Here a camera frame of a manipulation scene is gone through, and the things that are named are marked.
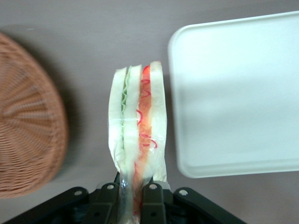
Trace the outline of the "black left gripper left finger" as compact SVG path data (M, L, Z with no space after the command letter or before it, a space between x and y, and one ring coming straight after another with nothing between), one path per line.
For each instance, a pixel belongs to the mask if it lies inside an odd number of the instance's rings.
M119 184L110 182L94 191L95 198L89 204L82 224L116 224Z

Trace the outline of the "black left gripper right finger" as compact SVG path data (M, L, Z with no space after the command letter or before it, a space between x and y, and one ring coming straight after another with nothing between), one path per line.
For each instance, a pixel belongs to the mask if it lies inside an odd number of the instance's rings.
M141 224L165 224L163 188L157 183L149 183L142 189Z

